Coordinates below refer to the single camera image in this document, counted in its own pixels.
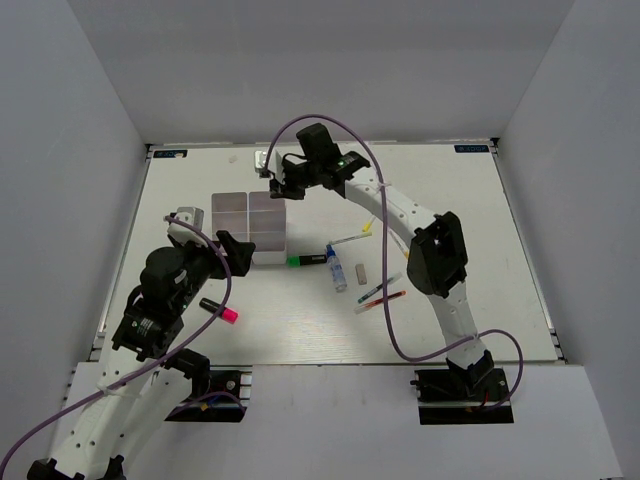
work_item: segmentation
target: gray wall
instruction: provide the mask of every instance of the gray wall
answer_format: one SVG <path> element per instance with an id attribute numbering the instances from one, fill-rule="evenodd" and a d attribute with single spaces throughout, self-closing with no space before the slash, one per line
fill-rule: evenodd
<path id="1" fill-rule="evenodd" d="M 571 9 L 500 143 L 562 346 L 640 479 L 640 3 Z"/>
<path id="2" fill-rule="evenodd" d="M 145 149 L 64 0 L 0 14 L 0 452 L 87 357 Z M 14 457 L 24 478 L 52 430 Z"/>
<path id="3" fill-rule="evenodd" d="M 573 0 L 69 0 L 148 143 L 504 131 Z"/>

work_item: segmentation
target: white robotic arm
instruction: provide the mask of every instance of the white robotic arm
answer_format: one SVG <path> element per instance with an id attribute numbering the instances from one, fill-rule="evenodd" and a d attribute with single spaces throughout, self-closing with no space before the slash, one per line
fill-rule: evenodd
<path id="1" fill-rule="evenodd" d="M 302 163 L 273 151 L 267 164 L 266 155 L 256 153 L 256 172 L 270 178 L 273 197 L 301 200 L 307 188 L 322 185 L 382 218 L 377 174 L 367 159 L 356 152 L 342 154 L 319 123 L 302 129 L 296 137 L 304 152 Z M 455 390 L 451 397 L 469 397 L 493 370 L 493 359 L 477 336 L 467 302 L 468 259 L 460 221 L 451 212 L 437 215 L 421 207 L 392 186 L 385 186 L 385 193 L 388 227 L 410 246 L 408 277 L 431 302 L 447 346 L 472 337 L 447 352 Z"/>
<path id="2" fill-rule="evenodd" d="M 186 207 L 175 220 L 202 228 L 202 210 Z M 87 404 L 73 430 L 51 457 L 36 461 L 29 480 L 120 480 L 151 434 L 189 396 L 210 388 L 209 360 L 189 349 L 167 355 L 183 327 L 181 315 L 208 278 L 222 279 L 220 259 L 193 231 L 176 223 L 168 228 L 173 247 L 152 252 L 129 296 L 124 317 L 107 343 L 98 388 L 104 396 Z M 244 276 L 255 250 L 218 231 L 234 276 Z M 154 371 L 152 363 L 161 368 Z M 141 369 L 148 371 L 128 379 Z M 141 391 L 150 377 L 153 381 Z M 114 391 L 109 386 L 125 382 Z"/>
<path id="3" fill-rule="evenodd" d="M 406 245 L 411 245 L 418 229 L 427 230 L 437 221 L 434 212 L 414 203 L 395 187 L 387 186 L 386 194 L 389 228 L 396 232 Z M 382 218 L 382 196 L 372 168 L 358 170 L 354 173 L 353 179 L 345 182 L 345 198 Z M 457 282 L 446 297 L 427 294 L 447 346 L 478 334 L 467 302 L 466 290 L 466 283 L 462 281 Z M 470 365 L 478 363 L 486 350 L 482 340 L 476 338 L 450 350 L 447 358 L 455 365 L 467 369 Z"/>

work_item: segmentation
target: eraser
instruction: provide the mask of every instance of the eraser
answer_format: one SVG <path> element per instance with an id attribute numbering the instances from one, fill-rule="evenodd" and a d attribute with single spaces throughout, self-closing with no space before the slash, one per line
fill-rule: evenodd
<path id="1" fill-rule="evenodd" d="M 358 277 L 358 285 L 367 284 L 367 273 L 364 271 L 363 263 L 359 263 L 356 265 L 356 275 Z"/>

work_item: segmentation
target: small block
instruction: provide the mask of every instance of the small block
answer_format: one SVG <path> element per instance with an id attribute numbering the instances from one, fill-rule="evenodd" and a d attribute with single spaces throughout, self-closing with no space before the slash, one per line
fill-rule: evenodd
<path id="1" fill-rule="evenodd" d="M 359 263 L 356 265 L 356 275 L 358 276 L 358 285 L 367 284 L 367 273 L 364 271 L 363 263 Z"/>
<path id="2" fill-rule="evenodd" d="M 238 396 L 241 399 L 251 398 L 251 387 L 240 387 L 240 393 Z"/>

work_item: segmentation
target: white table surface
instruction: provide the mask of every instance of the white table surface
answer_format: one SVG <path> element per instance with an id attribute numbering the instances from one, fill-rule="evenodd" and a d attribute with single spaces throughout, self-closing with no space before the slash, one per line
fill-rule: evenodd
<path id="1" fill-rule="evenodd" d="M 343 151 L 356 149 L 343 144 Z M 457 154 L 451 145 L 374 145 L 385 180 L 423 206 L 456 213 L 465 234 L 469 264 L 467 289 L 480 331 L 503 328 L 520 341 L 527 361 L 557 359 L 522 245 L 489 153 Z M 267 190 L 253 170 L 262 146 L 190 148 L 186 158 L 151 160 L 121 276 L 107 315 L 107 339 L 115 332 L 126 298 L 138 284 L 147 255 L 168 245 L 163 216 L 180 206 L 204 209 L 204 232 L 211 234 L 211 194 Z M 280 146 L 281 152 L 300 152 Z M 369 213 L 322 187 L 304 201 L 287 201 L 289 254 L 323 251 L 326 242 L 361 231 Z M 282 363 L 401 363 L 387 334 L 382 308 L 355 315 L 356 299 L 381 280 L 381 224 L 370 238 L 336 247 L 349 284 L 336 293 L 326 265 L 290 269 L 253 266 L 233 279 L 229 306 L 240 313 L 235 325 L 216 321 L 192 348 L 219 365 Z M 355 264 L 364 263 L 368 285 L 359 286 Z M 404 271 L 406 260 L 389 242 L 389 271 Z M 183 315 L 179 340 L 207 318 L 200 297 L 220 300 L 225 281 L 210 280 Z M 428 300 L 408 279 L 390 291 L 408 294 L 391 302 L 398 341 L 410 355 L 444 346 Z M 497 361 L 513 361 L 513 345 L 486 338 Z M 435 359 L 442 362 L 444 357 Z"/>
<path id="2" fill-rule="evenodd" d="M 411 366 L 259 366 L 241 423 L 164 422 L 136 480 L 428 478 L 595 480 L 621 476 L 583 367 L 531 365 L 515 423 L 421 426 Z M 513 382 L 517 367 L 505 373 Z M 95 391 L 82 363 L 68 404 Z M 58 421 L 54 445 L 79 412 Z"/>

